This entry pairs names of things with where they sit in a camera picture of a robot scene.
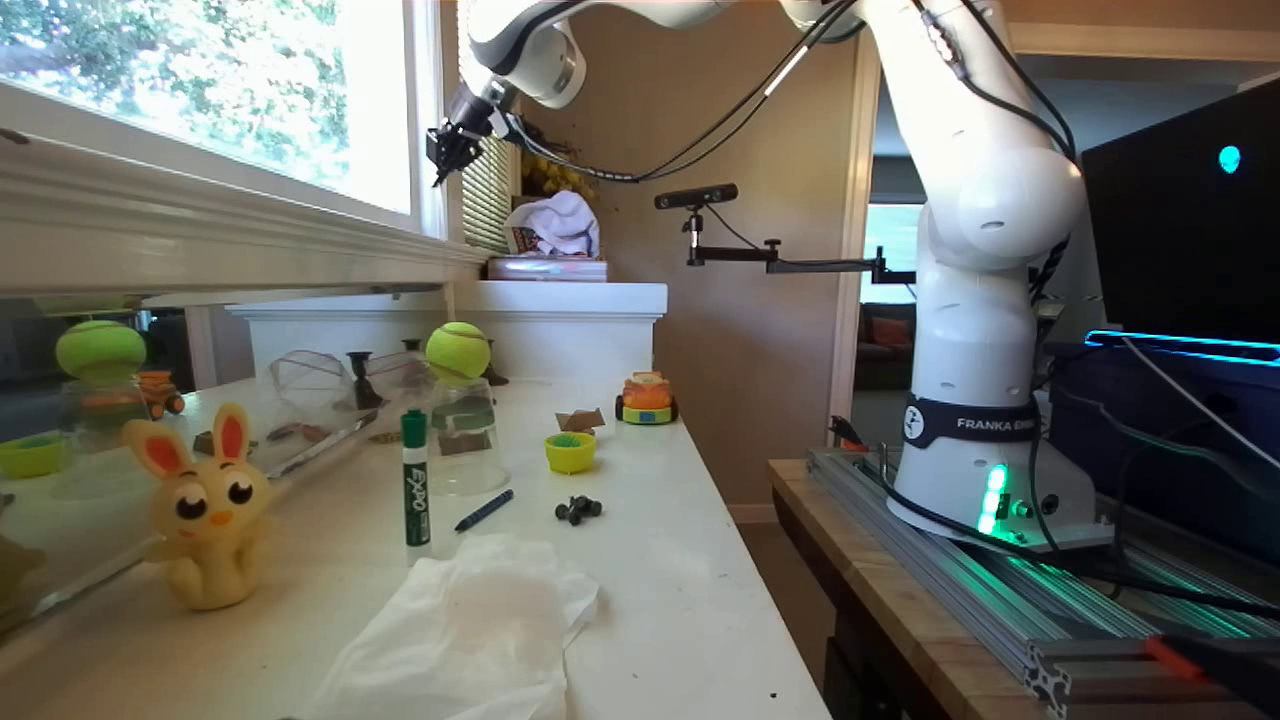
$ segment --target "toy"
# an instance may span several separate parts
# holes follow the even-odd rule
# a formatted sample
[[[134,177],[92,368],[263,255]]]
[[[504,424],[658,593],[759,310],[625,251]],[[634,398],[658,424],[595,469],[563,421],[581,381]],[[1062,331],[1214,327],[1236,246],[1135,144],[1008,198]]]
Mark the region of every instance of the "toy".
[[[542,441],[548,469],[558,476],[583,476],[595,469],[595,438],[590,434],[557,434]]]
[[[587,515],[602,515],[602,506],[590,498],[568,498],[568,506],[557,506],[558,523],[583,523]]]
[[[474,324],[448,320],[428,338],[423,361],[438,381],[478,381],[493,349]]]
[[[0,482],[35,482],[68,469],[77,457],[68,434],[35,434],[0,444]]]
[[[146,410],[150,421],[159,421],[165,412],[178,417],[184,412],[184,392],[172,384],[168,368],[142,368],[134,377],[139,401]]]
[[[658,372],[633,372],[616,398],[616,421],[625,424],[677,424],[681,406],[670,384]]]
[[[165,535],[156,559],[172,595],[201,612],[250,595],[274,489],[246,465],[245,410],[224,406],[214,412],[210,457],[201,462],[156,421],[131,421],[123,434],[134,462],[156,476],[150,527]]]
[[[56,349],[56,368],[83,384],[126,384],[126,377],[146,361],[146,346],[134,327],[115,320],[81,320]]]
[[[602,427],[602,412],[600,410],[581,410],[581,412],[557,412],[558,434],[587,434],[595,438],[595,427]]]

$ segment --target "countertop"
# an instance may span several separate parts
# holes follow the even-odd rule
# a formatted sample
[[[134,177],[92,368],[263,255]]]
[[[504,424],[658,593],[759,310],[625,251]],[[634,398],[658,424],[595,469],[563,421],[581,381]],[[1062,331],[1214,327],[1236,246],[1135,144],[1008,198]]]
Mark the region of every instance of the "countertop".
[[[608,424],[590,476],[550,476],[540,441],[557,384],[497,390],[516,501],[474,527],[548,540],[600,580],[595,622],[568,644],[571,716],[809,720],[827,716],[682,424]],[[595,498],[568,527],[557,506]],[[271,565],[250,602],[184,612],[139,565],[0,647],[0,716],[283,720],[409,573],[398,449],[358,441],[300,476],[271,515]]]

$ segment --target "yellow stuffed bunny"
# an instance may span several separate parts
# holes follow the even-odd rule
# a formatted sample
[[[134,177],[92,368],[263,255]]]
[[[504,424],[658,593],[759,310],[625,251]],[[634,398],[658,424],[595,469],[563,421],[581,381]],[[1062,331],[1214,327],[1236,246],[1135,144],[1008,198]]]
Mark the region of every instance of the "yellow stuffed bunny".
[[[192,462],[178,434],[156,421],[126,424],[126,449],[159,482],[150,527],[165,535],[165,580],[189,608],[229,608],[256,593],[271,482],[246,465],[246,417],[224,406],[210,421],[210,457]]]

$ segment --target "orange object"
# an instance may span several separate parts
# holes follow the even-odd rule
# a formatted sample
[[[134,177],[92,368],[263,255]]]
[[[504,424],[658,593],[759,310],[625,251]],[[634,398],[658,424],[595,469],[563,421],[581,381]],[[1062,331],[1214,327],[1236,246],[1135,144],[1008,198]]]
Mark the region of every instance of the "orange object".
[[[168,368],[142,368],[134,377],[134,390],[142,398],[142,410],[150,421],[159,421],[165,412],[178,417],[184,412],[184,392],[172,384]]]
[[[670,424],[677,417],[677,392],[658,372],[633,372],[616,398],[616,421],[625,424]]]
[[[1178,655],[1178,651],[1169,647],[1163,639],[1150,638],[1145,647],[1146,647],[1146,655],[1150,655],[1154,665],[1163,665],[1177,679],[1205,679],[1199,665],[1193,665],[1186,655]]]

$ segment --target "black pen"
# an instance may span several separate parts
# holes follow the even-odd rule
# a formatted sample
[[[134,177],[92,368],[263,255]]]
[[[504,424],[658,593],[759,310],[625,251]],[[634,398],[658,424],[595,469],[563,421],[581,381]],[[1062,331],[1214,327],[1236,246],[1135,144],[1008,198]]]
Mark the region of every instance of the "black pen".
[[[510,491],[510,489],[504,489],[504,491],[498,491],[498,498],[493,498],[486,506],[471,507],[465,522],[455,522],[455,527],[452,527],[452,534],[469,534],[469,527],[474,527],[482,515],[493,515],[497,507],[504,507],[510,498],[516,498],[516,491]]]

